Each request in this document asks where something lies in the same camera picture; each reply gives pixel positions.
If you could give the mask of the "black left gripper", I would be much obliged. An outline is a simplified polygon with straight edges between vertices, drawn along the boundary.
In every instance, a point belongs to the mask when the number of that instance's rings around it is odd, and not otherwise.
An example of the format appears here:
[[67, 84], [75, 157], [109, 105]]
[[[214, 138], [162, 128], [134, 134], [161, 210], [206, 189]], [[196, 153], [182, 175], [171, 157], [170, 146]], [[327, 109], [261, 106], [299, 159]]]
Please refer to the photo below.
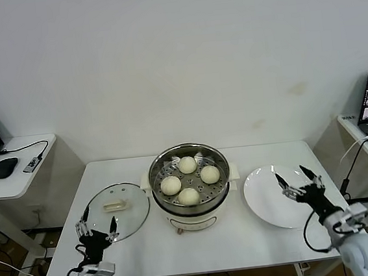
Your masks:
[[75, 225], [75, 231], [79, 237], [79, 242], [85, 247], [85, 255], [83, 256], [84, 259], [81, 264], [102, 262], [104, 250], [111, 246], [119, 236], [117, 231], [117, 219], [115, 216], [112, 216], [109, 234], [96, 230], [91, 231], [87, 224], [88, 215], [90, 213], [89, 209], [89, 206], [84, 209], [80, 220]]

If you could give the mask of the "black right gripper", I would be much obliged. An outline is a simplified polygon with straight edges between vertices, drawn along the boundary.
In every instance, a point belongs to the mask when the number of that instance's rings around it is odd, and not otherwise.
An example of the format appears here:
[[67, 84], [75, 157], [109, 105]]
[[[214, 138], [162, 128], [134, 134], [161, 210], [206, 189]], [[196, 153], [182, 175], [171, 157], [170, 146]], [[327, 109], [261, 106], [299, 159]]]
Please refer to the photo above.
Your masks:
[[278, 185], [282, 189], [282, 194], [287, 198], [296, 200], [298, 203], [306, 203], [312, 207], [313, 212], [319, 216], [319, 221], [325, 221], [328, 217], [336, 212], [342, 211], [342, 208], [335, 206], [325, 196], [325, 185], [320, 175], [316, 175], [310, 168], [300, 165], [303, 174], [309, 180], [310, 184], [298, 188], [290, 186], [279, 174], [275, 173]]

